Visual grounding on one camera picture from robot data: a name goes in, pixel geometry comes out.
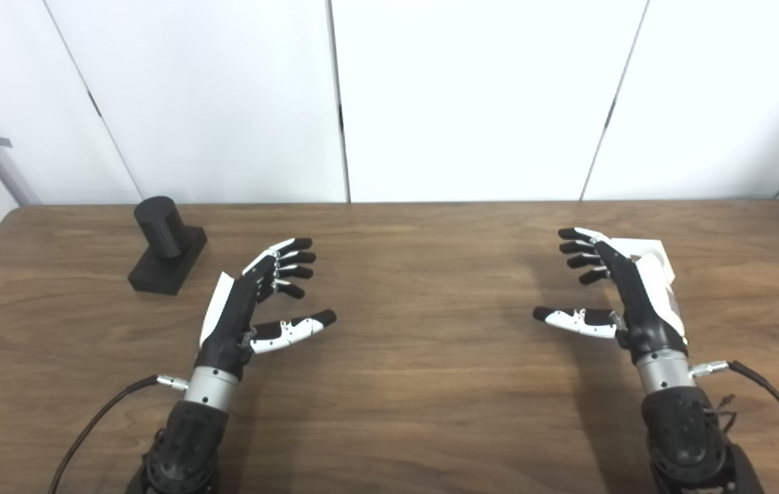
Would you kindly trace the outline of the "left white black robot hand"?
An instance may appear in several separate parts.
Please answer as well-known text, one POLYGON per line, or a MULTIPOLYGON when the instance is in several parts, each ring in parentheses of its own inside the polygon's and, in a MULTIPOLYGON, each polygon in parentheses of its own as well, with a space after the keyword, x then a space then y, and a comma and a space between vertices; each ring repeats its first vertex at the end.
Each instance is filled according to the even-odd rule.
POLYGON ((304 289, 290 279, 313 276, 312 245, 308 237, 287 239, 262 251, 239 275, 221 273, 202 323, 195 368, 214 368, 240 379, 254 354, 286 348, 336 322, 332 309, 285 321, 252 322, 257 307, 275 294, 304 298, 304 289))

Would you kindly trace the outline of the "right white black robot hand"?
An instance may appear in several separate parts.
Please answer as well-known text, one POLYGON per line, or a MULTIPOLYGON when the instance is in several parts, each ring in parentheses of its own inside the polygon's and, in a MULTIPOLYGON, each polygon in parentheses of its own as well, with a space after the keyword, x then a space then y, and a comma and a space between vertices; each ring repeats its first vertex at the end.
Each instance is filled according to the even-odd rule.
POLYGON ((589 267, 582 285, 611 281, 622 312, 592 307, 534 307, 534 318, 594 338, 611 338, 633 363, 659 351, 688 355, 688 341, 672 285, 675 272, 662 241, 609 237, 593 229, 561 228, 561 253, 572 269, 589 267))

